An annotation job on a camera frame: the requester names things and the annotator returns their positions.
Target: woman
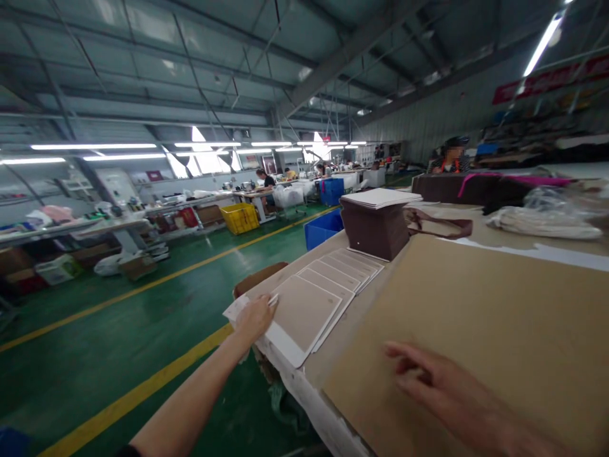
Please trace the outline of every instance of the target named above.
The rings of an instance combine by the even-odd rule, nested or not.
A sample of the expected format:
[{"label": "woman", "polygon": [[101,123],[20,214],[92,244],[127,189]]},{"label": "woman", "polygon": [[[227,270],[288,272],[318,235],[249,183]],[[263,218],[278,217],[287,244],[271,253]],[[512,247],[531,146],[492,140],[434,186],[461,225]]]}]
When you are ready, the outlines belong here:
[{"label": "woman", "polygon": [[330,167],[327,167],[323,162],[317,164],[317,171],[322,178],[330,178],[332,177],[332,170]]},{"label": "woman", "polygon": [[449,138],[442,147],[438,159],[429,164],[428,173],[467,173],[469,157],[465,155],[465,146],[469,143],[466,136]]}]

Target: pink fabric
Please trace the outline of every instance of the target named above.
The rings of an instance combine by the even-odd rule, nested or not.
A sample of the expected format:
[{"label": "pink fabric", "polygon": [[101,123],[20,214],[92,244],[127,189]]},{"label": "pink fabric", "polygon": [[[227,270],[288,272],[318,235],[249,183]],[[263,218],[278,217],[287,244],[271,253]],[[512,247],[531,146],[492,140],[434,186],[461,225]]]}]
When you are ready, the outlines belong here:
[{"label": "pink fabric", "polygon": [[461,189],[459,190],[458,197],[461,198],[463,196],[463,192],[465,191],[465,184],[472,179],[474,176],[505,176],[506,178],[513,179],[514,181],[525,182],[529,184],[533,184],[536,187],[542,185],[551,185],[556,187],[564,187],[571,183],[571,180],[565,178],[547,178],[545,176],[509,176],[503,175],[502,173],[471,173],[463,179],[463,183],[461,184]]}]

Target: brown leather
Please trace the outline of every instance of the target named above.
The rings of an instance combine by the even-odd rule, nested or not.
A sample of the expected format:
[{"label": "brown leather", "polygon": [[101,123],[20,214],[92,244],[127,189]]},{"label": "brown leather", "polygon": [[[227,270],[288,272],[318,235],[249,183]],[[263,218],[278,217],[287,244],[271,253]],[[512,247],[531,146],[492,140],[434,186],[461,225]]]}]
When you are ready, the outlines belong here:
[{"label": "brown leather", "polygon": [[[470,236],[472,234],[473,227],[474,227],[474,223],[470,219],[435,218],[435,217],[429,216],[426,213],[423,213],[423,211],[421,211],[420,209],[417,209],[417,208],[404,208],[403,214],[404,214],[404,220],[407,222],[407,224],[409,226],[408,231],[410,233],[410,236],[422,233],[422,234],[434,235],[434,236],[437,236],[440,238],[446,238],[446,239],[459,239],[459,238],[465,238],[465,237]],[[450,234],[450,235],[429,232],[429,231],[422,229],[423,228],[422,221],[429,221],[429,222],[450,225],[450,226],[453,226],[453,227],[459,229],[459,232],[455,233],[455,234]],[[413,223],[416,224],[416,226],[418,227],[417,229],[416,228],[414,229],[411,227]]]}]

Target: blue bin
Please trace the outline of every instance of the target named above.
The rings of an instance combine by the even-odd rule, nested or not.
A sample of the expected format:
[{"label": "blue bin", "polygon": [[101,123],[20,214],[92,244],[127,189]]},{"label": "blue bin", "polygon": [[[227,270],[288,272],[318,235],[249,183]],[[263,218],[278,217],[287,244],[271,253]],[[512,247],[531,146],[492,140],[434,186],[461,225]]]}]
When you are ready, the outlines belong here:
[{"label": "blue bin", "polygon": [[344,195],[344,181],[342,179],[330,178],[319,183],[319,192],[322,204],[336,206],[339,199]]},{"label": "blue bin", "polygon": [[335,209],[331,213],[318,217],[304,225],[304,239],[306,240],[307,251],[319,246],[344,229],[341,210],[342,208]]},{"label": "blue bin", "polygon": [[0,456],[25,457],[30,437],[10,427],[0,428]]}]

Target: paper stack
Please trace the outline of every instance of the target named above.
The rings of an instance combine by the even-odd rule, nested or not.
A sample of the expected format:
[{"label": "paper stack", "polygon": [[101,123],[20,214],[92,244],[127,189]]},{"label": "paper stack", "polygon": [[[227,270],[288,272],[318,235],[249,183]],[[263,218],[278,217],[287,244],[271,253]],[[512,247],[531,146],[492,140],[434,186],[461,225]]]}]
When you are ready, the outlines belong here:
[{"label": "paper stack", "polygon": [[[322,346],[354,297],[383,268],[347,249],[311,262],[270,291],[271,296],[278,296],[278,308],[266,337],[292,365],[300,367]],[[227,318],[237,320],[247,304],[244,297],[224,312]]]},{"label": "paper stack", "polygon": [[368,192],[359,192],[358,194],[343,195],[341,198],[370,209],[380,209],[385,208],[386,206],[407,204],[423,200],[423,197],[419,194],[383,188],[372,189]]}]

